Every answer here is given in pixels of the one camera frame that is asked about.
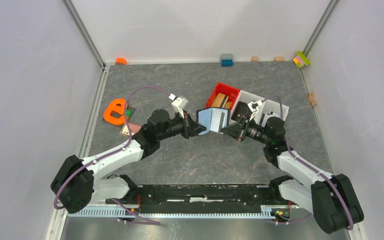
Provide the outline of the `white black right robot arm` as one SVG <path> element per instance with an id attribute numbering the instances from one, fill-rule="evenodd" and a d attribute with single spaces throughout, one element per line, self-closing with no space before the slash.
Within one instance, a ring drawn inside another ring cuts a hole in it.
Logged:
<path id="1" fill-rule="evenodd" d="M 250 138 L 263 143 L 264 157 L 288 175 L 272 180 L 269 199 L 275 204 L 291 201 L 307 210 L 327 234 L 346 229 L 365 218 L 351 180 L 344 174 L 334 175 L 303 159 L 286 139 L 285 122 L 269 117 L 264 126 L 254 120 L 240 121 L 221 129 L 239 142 Z"/>

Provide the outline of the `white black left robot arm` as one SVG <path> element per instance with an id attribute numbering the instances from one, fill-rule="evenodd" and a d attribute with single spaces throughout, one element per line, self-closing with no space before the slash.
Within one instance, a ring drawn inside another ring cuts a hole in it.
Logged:
<path id="1" fill-rule="evenodd" d="M 162 140 L 182 135 L 189 139 L 206 131 L 206 127 L 191 119 L 189 113 L 175 113 L 170 118 L 164 109 L 155 110 L 140 130 L 126 142 L 86 158 L 67 157 L 50 189 L 55 193 L 54 208 L 74 214 L 90 202 L 120 199 L 133 203 L 137 190 L 121 177 L 105 179 L 109 173 L 130 163 L 143 160 L 160 148 Z"/>

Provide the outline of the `stack of gold credit cards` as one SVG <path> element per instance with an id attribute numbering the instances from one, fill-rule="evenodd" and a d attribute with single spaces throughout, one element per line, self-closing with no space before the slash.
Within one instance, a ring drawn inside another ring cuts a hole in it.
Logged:
<path id="1" fill-rule="evenodd" d="M 229 100 L 229 97 L 225 94 L 218 93 L 213 100 L 211 107 L 230 109 L 233 102 Z"/>

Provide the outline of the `white plastic bin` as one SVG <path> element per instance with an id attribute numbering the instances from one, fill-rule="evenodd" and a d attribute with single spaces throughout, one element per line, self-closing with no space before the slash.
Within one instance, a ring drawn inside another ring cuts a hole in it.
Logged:
<path id="1" fill-rule="evenodd" d="M 288 116 L 289 109 L 289 106 L 284 104 L 280 105 L 280 103 L 273 100 L 265 101 L 262 109 L 263 115 L 260 121 L 260 125 L 264 126 L 270 117 L 277 117 L 285 121 Z"/>
<path id="2" fill-rule="evenodd" d="M 255 95 L 253 93 L 240 90 L 232 108 L 230 111 L 229 123 L 233 124 L 241 119 L 243 116 L 248 116 L 252 114 L 251 109 L 248 104 L 251 102 L 257 102 L 259 100 L 264 100 L 264 97 Z"/>

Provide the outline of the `red plastic bin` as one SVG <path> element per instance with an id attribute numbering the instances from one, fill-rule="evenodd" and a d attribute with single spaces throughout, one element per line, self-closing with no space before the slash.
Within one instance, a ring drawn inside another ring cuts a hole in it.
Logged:
<path id="1" fill-rule="evenodd" d="M 205 107 L 233 109 L 233 105 L 239 97 L 240 90 L 222 82 L 218 82 L 210 95 Z"/>

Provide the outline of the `pink wooden block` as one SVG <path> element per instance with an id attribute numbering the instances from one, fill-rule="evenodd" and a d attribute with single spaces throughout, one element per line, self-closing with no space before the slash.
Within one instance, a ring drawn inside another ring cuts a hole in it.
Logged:
<path id="1" fill-rule="evenodd" d="M 136 134 L 138 131 L 140 131 L 141 129 L 141 125 L 138 125 L 138 124 L 134 124 L 134 123 L 128 123 L 128 124 L 124 124 L 120 130 L 120 134 L 121 135 L 124 135 L 124 136 L 129 136 L 129 135 L 134 135 Z"/>

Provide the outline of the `green lego brick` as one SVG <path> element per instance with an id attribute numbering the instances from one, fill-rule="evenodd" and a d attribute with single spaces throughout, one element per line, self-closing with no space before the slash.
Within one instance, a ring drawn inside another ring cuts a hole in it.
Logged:
<path id="1" fill-rule="evenodd" d="M 132 116 L 133 116 L 133 114 L 135 113 L 135 111 L 136 111 L 136 109 L 134 108 L 134 107 L 132 107 L 132 108 L 127 108 L 125 111 L 124 111 L 124 113 L 125 113 L 125 116 L 126 116 L 126 119 L 127 120 L 129 120 Z"/>

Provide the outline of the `blue grey lego block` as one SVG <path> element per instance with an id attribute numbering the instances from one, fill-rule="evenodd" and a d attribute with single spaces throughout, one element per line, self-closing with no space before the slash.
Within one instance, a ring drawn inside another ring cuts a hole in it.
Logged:
<path id="1" fill-rule="evenodd" d="M 222 67 L 232 67 L 234 65 L 234 56 L 232 53 L 222 53 L 220 55 L 220 65 Z"/>

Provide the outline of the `curved wooden arch block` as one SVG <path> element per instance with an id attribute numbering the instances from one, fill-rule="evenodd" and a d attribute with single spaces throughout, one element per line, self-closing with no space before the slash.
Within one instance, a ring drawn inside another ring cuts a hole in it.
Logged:
<path id="1" fill-rule="evenodd" d="M 308 101 L 309 101 L 310 106 L 311 106 L 312 108 L 316 107 L 317 104 L 318 104 L 318 103 L 316 102 L 316 100 L 315 100 L 315 94 L 314 94 L 313 92 L 310 92 L 310 93 L 308 94 Z"/>

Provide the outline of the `orange letter toy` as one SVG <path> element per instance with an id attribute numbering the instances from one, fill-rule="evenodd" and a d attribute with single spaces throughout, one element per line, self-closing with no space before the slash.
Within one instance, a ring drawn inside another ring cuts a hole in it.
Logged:
<path id="1" fill-rule="evenodd" d="M 114 99 L 105 109 L 103 119 L 114 126 L 123 125 L 126 122 L 125 105 L 126 100 L 124 98 Z"/>

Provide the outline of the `green pink lego stack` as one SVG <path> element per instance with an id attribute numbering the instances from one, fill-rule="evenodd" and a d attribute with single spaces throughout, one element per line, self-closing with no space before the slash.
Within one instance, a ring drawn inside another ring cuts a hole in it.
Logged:
<path id="1" fill-rule="evenodd" d="M 296 52 L 293 62 L 299 69 L 311 64 L 310 60 L 301 51 Z"/>

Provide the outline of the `orange round toy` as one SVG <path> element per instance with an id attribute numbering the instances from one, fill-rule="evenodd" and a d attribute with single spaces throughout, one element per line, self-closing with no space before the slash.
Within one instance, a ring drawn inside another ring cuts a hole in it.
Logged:
<path id="1" fill-rule="evenodd" d="M 126 65 L 127 64 L 127 60 L 122 58 L 122 57 L 118 57 L 115 59 L 115 62 L 114 62 L 115 65 Z"/>

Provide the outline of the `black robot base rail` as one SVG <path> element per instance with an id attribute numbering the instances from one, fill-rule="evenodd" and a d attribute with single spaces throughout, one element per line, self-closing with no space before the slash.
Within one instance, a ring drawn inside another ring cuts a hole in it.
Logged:
<path id="1" fill-rule="evenodd" d="M 268 184 L 143 184 L 118 201 L 142 214 L 256 214 L 261 206 L 295 205 Z"/>

